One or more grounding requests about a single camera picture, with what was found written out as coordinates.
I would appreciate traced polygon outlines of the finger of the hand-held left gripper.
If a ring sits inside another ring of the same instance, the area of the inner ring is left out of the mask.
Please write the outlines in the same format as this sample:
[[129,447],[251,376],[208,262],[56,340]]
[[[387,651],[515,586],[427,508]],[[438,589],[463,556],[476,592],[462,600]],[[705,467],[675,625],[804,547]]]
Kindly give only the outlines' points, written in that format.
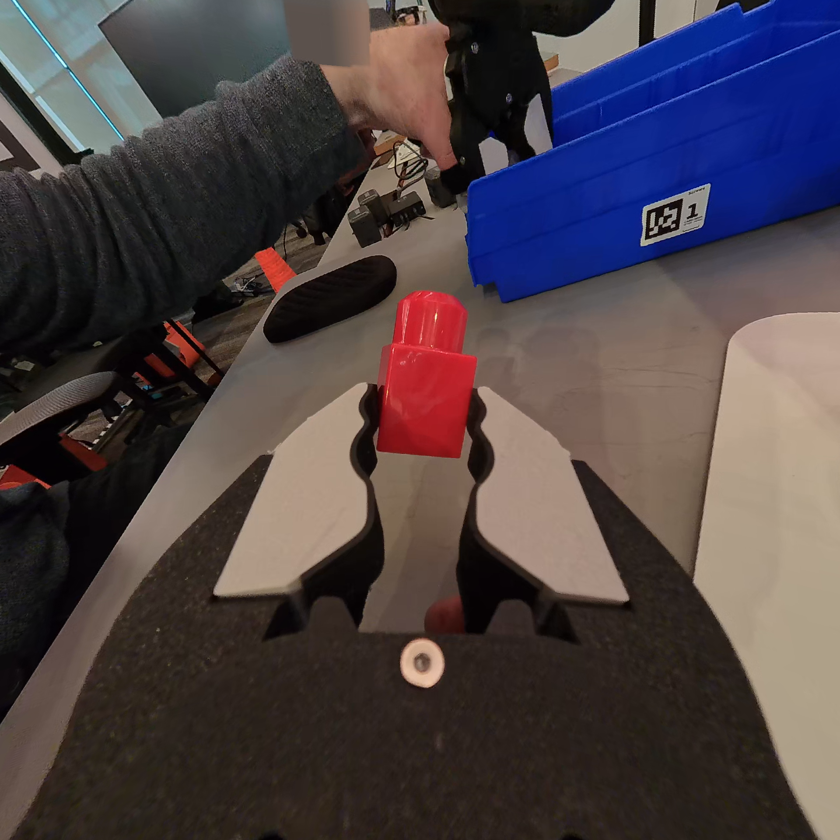
[[480,160],[485,175],[491,175],[519,162],[515,151],[494,136],[488,136],[480,142]]
[[553,147],[550,120],[546,118],[540,95],[534,96],[528,105],[525,139],[534,156],[550,151]]

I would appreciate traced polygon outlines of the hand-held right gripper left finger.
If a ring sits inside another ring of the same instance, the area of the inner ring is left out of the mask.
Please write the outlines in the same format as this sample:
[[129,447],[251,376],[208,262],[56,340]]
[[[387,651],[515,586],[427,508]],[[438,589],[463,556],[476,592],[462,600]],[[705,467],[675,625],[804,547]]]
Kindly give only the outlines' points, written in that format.
[[367,600],[385,559],[371,482],[377,427],[377,389],[360,383],[276,447],[216,598]]

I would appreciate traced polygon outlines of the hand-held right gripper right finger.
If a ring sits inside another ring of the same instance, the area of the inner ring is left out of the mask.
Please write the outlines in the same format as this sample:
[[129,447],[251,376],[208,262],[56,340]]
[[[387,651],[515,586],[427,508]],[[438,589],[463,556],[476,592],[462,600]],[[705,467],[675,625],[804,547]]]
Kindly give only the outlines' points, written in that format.
[[464,607],[541,595],[629,603],[570,452],[487,386],[473,392],[467,431],[474,486],[458,545]]

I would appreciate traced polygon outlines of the blue plastic bin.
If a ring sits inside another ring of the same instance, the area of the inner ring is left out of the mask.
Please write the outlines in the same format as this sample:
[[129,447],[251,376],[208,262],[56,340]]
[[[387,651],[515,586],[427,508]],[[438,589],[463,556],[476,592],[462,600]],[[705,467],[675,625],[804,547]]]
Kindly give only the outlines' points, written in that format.
[[552,97],[552,150],[469,187],[502,301],[838,204],[838,1],[730,5]]

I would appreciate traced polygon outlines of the red toy block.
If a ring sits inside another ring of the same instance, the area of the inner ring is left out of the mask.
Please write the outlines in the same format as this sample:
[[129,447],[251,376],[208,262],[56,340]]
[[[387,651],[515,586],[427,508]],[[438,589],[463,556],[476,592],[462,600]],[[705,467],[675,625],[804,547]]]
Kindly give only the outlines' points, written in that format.
[[378,451],[460,457],[477,367],[463,352],[467,321],[447,293],[416,290],[399,302],[377,376]]

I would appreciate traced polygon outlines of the person's left forearm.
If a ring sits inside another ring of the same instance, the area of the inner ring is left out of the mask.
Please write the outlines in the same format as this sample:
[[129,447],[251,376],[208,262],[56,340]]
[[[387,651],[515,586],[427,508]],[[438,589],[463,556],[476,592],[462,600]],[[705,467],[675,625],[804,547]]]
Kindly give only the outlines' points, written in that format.
[[322,71],[284,57],[58,176],[2,173],[2,352],[161,324],[273,245],[361,157]]

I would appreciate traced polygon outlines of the grey desk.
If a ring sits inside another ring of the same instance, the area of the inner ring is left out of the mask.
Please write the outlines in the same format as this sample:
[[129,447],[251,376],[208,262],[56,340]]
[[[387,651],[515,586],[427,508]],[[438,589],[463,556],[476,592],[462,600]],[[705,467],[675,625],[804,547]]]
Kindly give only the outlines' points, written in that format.
[[463,302],[476,383],[592,467],[687,571],[730,337],[769,316],[838,310],[836,206],[509,303],[473,286],[464,215],[430,213],[365,250],[397,267],[382,304],[289,345],[271,345],[261,327],[251,334],[2,724],[2,838],[36,797],[91,664],[143,578],[257,457],[375,380],[410,291]]

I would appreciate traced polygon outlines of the person's left hand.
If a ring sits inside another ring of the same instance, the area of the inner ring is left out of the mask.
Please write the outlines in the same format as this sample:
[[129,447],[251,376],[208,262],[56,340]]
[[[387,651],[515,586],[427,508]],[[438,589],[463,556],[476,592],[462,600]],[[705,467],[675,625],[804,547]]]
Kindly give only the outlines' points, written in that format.
[[420,140],[442,171],[455,167],[444,74],[448,37],[440,23],[378,30],[367,64],[321,66],[350,130],[392,130]]

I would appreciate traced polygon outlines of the black sign easel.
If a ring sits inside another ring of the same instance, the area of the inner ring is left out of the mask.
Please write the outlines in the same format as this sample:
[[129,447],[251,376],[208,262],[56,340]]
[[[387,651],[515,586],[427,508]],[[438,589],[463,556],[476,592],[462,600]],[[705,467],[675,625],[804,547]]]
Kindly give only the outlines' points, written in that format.
[[[165,348],[165,323],[174,327],[199,353],[193,369],[188,369]],[[119,389],[130,399],[131,406],[159,425],[171,426],[173,413],[196,403],[207,403],[224,376],[204,346],[176,320],[130,332],[105,343],[102,351],[105,371],[117,374]],[[175,377],[165,379],[157,375],[144,362],[149,354],[162,357]]]

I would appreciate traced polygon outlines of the orange traffic cone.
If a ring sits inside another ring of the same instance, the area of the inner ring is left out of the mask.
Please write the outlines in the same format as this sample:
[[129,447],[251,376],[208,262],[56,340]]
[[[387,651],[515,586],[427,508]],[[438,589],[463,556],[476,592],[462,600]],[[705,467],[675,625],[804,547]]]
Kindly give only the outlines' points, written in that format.
[[[172,325],[164,324],[166,335],[164,346],[171,355],[178,358],[188,369],[193,369],[199,361],[199,353]],[[144,357],[143,361],[159,376],[165,379],[175,377],[175,372],[165,363],[159,355],[154,353]]]
[[260,250],[255,254],[255,259],[275,293],[278,293],[290,280],[297,277],[295,270],[273,247]]

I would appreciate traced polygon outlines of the black oval pad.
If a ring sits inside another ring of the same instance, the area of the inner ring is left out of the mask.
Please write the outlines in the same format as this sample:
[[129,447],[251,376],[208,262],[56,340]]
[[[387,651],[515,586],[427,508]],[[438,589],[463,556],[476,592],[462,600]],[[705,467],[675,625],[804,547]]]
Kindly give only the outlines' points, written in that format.
[[282,294],[266,316],[264,336],[286,343],[353,318],[388,298],[396,280],[396,264],[384,255],[332,269]]

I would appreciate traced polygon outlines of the grey mesh office chair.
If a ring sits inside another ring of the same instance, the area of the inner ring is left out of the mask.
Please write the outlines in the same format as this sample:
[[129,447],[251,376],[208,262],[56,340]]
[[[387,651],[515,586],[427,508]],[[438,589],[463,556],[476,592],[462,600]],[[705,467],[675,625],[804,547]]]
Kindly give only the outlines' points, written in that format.
[[1,422],[2,465],[51,453],[60,432],[75,417],[85,417],[96,408],[114,391],[117,380],[112,371],[84,375],[6,416]]

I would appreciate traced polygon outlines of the person's torso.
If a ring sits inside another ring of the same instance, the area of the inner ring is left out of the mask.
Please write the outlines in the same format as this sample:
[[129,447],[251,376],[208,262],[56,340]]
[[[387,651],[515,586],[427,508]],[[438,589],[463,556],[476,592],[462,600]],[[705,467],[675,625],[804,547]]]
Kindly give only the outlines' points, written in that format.
[[81,479],[1,493],[1,718],[193,424],[154,434]]

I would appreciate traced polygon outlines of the large black television screen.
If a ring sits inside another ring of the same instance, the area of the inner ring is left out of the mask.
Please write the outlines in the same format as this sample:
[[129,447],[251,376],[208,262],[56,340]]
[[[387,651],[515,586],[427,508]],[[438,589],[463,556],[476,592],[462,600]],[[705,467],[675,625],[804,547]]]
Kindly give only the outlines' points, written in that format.
[[163,118],[243,82],[289,47],[281,1],[128,1],[99,28]]

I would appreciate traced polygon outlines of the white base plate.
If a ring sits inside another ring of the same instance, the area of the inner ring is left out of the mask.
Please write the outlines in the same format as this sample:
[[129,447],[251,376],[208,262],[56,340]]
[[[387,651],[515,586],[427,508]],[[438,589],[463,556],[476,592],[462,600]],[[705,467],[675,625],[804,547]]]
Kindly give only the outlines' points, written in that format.
[[838,838],[838,312],[729,341],[694,580],[815,834]]

